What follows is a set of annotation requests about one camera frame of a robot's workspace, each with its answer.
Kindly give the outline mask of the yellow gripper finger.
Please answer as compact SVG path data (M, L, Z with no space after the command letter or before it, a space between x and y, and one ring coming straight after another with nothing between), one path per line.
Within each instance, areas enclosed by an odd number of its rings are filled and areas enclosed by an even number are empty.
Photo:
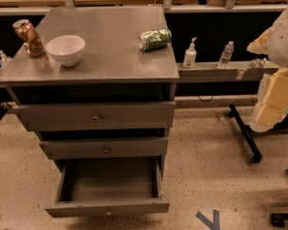
M257 92L251 130L266 132L288 114L288 68L281 67L272 75L264 74Z
M257 55L267 55L270 49L271 35L272 28L268 28L256 40L248 45L247 51Z

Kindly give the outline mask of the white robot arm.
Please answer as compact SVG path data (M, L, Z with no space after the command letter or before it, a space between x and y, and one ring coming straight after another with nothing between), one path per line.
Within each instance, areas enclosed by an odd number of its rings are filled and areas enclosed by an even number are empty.
M260 81L258 102L250 123L251 130L266 132L288 114L288 7L269 29L249 44L247 51L267 55L278 66L274 74L265 74Z

